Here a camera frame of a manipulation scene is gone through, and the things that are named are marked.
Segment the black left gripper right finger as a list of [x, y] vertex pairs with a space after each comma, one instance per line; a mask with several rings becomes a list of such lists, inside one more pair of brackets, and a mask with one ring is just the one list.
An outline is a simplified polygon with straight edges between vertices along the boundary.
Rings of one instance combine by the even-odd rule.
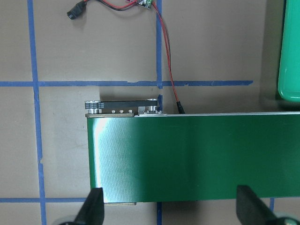
[[236, 215], [242, 225], [276, 225], [278, 218], [247, 185], [238, 185]]

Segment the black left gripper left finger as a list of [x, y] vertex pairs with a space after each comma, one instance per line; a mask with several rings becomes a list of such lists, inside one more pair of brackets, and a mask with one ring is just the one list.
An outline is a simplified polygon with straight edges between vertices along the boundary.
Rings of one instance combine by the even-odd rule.
[[92, 188], [78, 212], [76, 225], [102, 225], [105, 217], [103, 189]]

